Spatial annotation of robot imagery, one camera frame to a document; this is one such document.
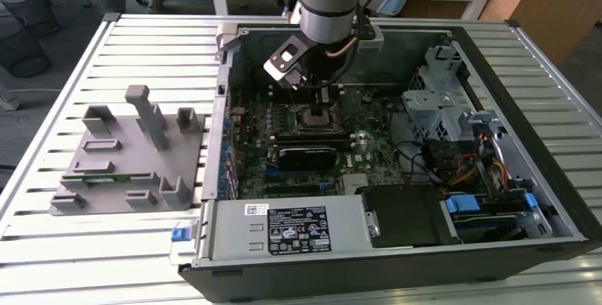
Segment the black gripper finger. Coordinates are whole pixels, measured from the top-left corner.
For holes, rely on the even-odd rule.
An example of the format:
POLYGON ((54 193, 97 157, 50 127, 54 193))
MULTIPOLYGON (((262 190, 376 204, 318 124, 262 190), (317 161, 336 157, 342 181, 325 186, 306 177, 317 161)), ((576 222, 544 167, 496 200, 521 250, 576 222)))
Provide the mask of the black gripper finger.
POLYGON ((313 90, 312 115, 321 117, 328 114, 329 110, 329 90, 320 88, 313 90))

